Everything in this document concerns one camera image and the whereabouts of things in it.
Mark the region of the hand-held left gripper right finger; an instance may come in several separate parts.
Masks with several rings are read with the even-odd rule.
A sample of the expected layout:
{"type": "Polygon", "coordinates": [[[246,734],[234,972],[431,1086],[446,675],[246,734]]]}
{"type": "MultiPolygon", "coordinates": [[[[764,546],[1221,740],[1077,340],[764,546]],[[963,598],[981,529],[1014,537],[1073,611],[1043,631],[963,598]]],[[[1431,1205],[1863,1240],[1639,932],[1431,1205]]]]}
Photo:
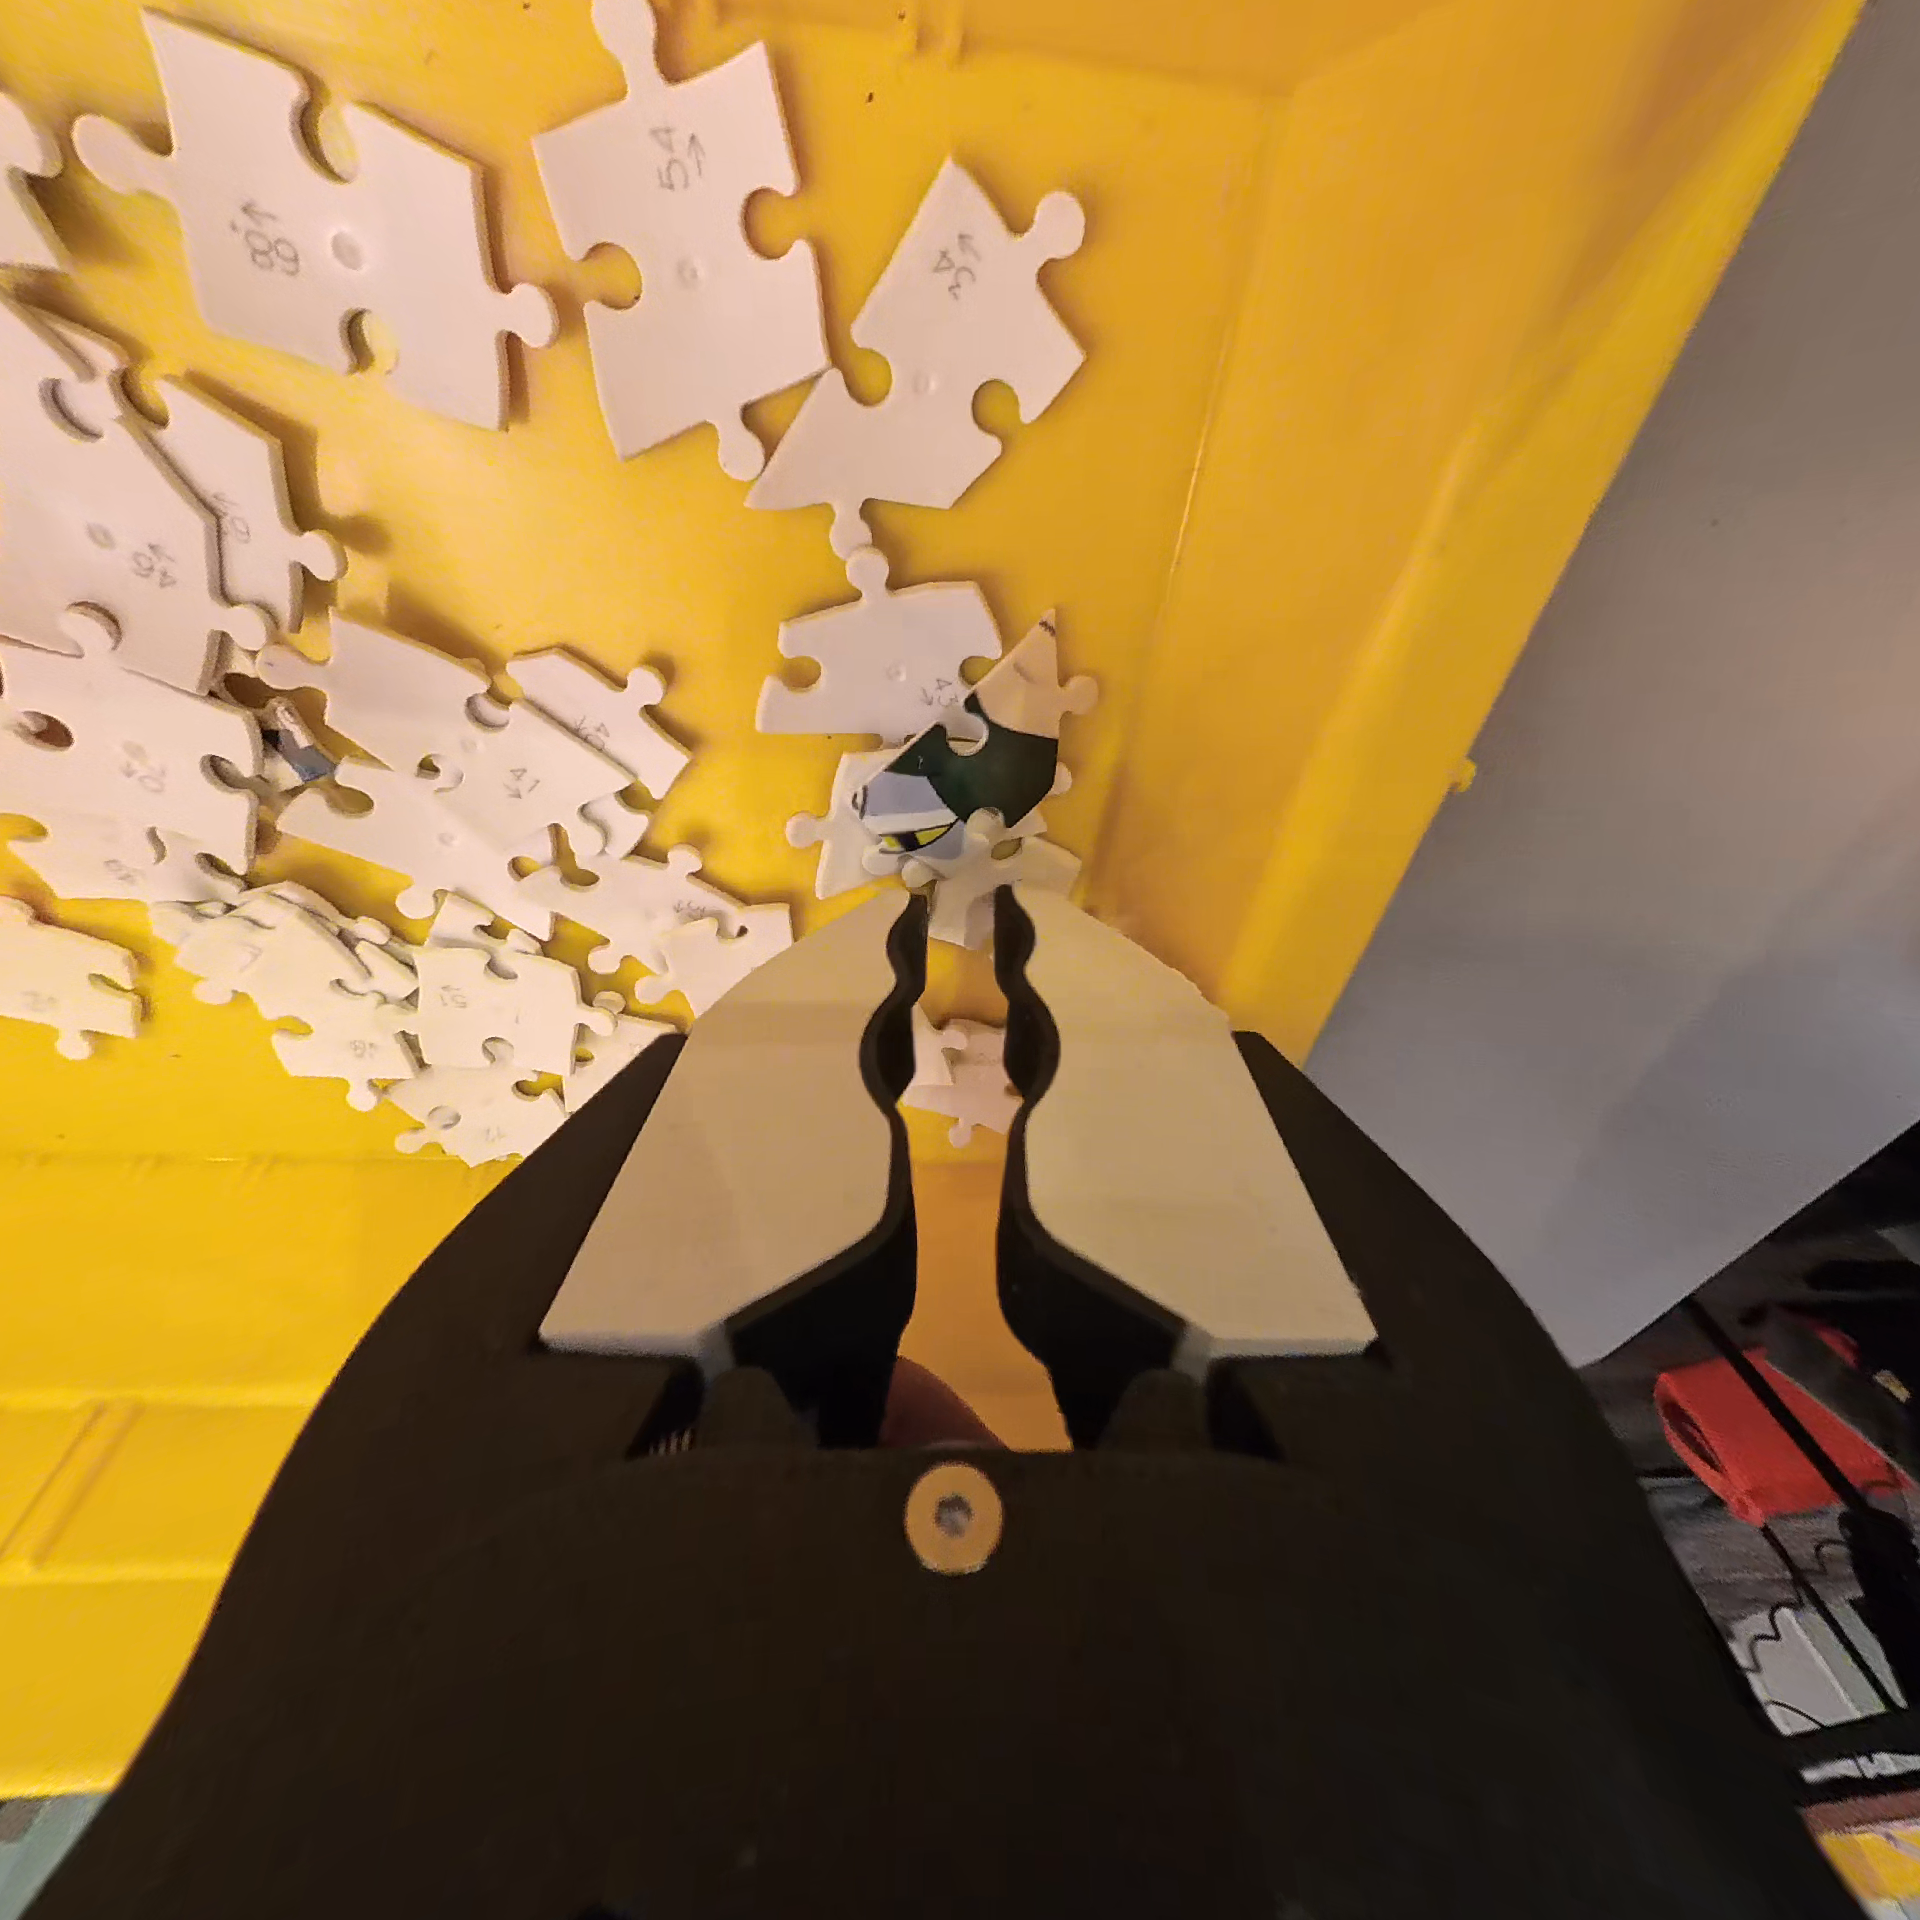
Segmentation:
{"type": "Polygon", "coordinates": [[[1207,1395],[1240,1364],[1364,1355],[1373,1320],[1226,1012],[1061,895],[997,886],[993,923],[1017,1091],[997,1303],[1070,1447],[1143,1374],[1207,1395]]]}

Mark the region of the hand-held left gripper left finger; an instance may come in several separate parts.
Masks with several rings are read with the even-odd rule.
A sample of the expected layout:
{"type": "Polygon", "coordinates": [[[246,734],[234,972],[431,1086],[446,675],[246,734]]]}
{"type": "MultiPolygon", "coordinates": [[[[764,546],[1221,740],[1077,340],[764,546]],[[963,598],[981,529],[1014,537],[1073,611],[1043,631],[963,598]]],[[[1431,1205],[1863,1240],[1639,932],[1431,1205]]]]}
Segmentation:
{"type": "Polygon", "coordinates": [[[827,1448],[875,1447],[917,1305],[917,1008],[918,898],[878,895],[697,1016],[539,1342],[757,1368],[827,1448]]]}

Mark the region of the dark printed jigsaw piece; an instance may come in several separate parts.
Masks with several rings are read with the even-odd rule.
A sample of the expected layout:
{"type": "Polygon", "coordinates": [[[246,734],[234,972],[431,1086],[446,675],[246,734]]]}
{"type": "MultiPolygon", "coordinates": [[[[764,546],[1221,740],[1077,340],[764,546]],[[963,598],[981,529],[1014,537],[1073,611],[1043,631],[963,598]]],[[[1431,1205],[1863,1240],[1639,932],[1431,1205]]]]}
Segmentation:
{"type": "Polygon", "coordinates": [[[852,820],[867,838],[862,869],[941,876],[966,856],[978,816],[1002,835],[1019,828],[1070,784],[1061,727],[1093,706],[1088,675],[1061,675],[1058,611],[1043,611],[956,706],[890,750],[852,794],[852,820]]]}

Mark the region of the yellow plastic bin holding pieces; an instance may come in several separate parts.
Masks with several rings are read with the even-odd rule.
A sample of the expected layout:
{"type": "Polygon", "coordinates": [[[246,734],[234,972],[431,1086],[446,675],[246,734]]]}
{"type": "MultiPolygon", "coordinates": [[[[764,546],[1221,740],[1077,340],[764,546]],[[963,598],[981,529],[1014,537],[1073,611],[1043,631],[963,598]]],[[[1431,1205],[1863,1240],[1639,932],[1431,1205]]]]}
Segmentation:
{"type": "MultiPolygon", "coordinates": [[[[779,622],[849,598],[827,511],[762,513],[707,428],[615,459],[528,140],[619,93],[587,4],[184,4],[323,105],[393,111],[494,177],[498,247],[564,333],[504,433],[206,333],[179,226],[51,189],[76,277],[42,302],[282,440],[342,542],[341,610],[516,691],[564,651],[645,664],[690,762],[635,853],[748,905],[819,904],[852,740],[762,735],[779,622]]],[[[667,4],[671,74],[762,41],[797,149],[764,247],[814,247],[849,339],[943,160],[1002,216],[1087,212],[1043,270],[1082,367],[951,511],[870,509],[890,584],[971,580],[1066,675],[1045,838],[1080,898],[1302,1050],[1576,536],[1617,473],[1857,4],[667,4]]],[[[116,1785],[179,1685],[301,1416],[508,1172],[295,1079],[250,997],[199,1002],[142,905],[3,888],[139,954],[142,1028],[87,1063],[3,1024],[3,1798],[116,1785]]]]}

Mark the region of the pile of puzzle pieces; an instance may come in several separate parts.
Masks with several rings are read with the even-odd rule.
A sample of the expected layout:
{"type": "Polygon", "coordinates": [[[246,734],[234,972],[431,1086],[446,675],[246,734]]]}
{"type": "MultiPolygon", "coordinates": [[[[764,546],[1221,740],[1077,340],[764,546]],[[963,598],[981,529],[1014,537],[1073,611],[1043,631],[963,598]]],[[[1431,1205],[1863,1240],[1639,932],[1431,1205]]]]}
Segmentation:
{"type": "MultiPolygon", "coordinates": [[[[682,79],[650,4],[596,4],[623,90],[533,140],[568,258],[619,252],[633,302],[589,299],[597,414],[616,459],[711,432],[751,511],[827,511],[847,598],[779,627],[753,731],[867,740],[788,820],[814,898],[870,882],[981,950],[997,886],[1063,895],[1077,858],[1043,801],[989,816],[941,876],[873,878],[852,794],[997,658],[971,581],[897,587],[867,509],[948,511],[996,463],[973,417],[1006,388],[1043,414],[1087,352],[1043,273],[1087,243],[1074,196],[1008,227],[947,160],[852,325],[890,373],[862,403],[831,367],[814,252],[764,252],[757,197],[797,192],[779,78],[753,41],[682,79]]],[[[371,111],[323,160],[303,78],[198,23],[142,14],[168,147],[83,116],[66,153],[168,206],[199,322],[313,370],[386,333],[390,391],[453,426],[511,426],[511,345],[546,350],[553,299],[494,270],[483,170],[371,111]]],[[[788,905],[733,901],[685,845],[648,856],[690,762],[660,673],[619,680],[543,647],[504,666],[328,611],[346,551],[299,517],[286,444],[186,382],[139,406],[127,354],[3,296],[3,839],[43,895],[136,905],[209,1008],[243,1004],[291,1079],[408,1122],[401,1149],[528,1156],[671,1024],[792,943],[788,905]]]]}

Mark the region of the red plastic part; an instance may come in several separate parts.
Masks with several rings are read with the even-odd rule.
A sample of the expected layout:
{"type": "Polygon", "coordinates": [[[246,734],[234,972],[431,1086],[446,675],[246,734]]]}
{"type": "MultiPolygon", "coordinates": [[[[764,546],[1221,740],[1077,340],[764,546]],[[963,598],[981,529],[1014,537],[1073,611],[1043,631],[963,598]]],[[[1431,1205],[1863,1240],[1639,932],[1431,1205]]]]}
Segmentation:
{"type": "MultiPolygon", "coordinates": [[[[1916,1416],[1889,1362],[1829,1322],[1783,1312],[1764,1320],[1741,1359],[1857,1496],[1883,1503],[1916,1492],[1916,1416]]],[[[1669,1367],[1652,1395],[1669,1451],[1737,1519],[1760,1525],[1839,1503],[1727,1359],[1669,1367]]]]}

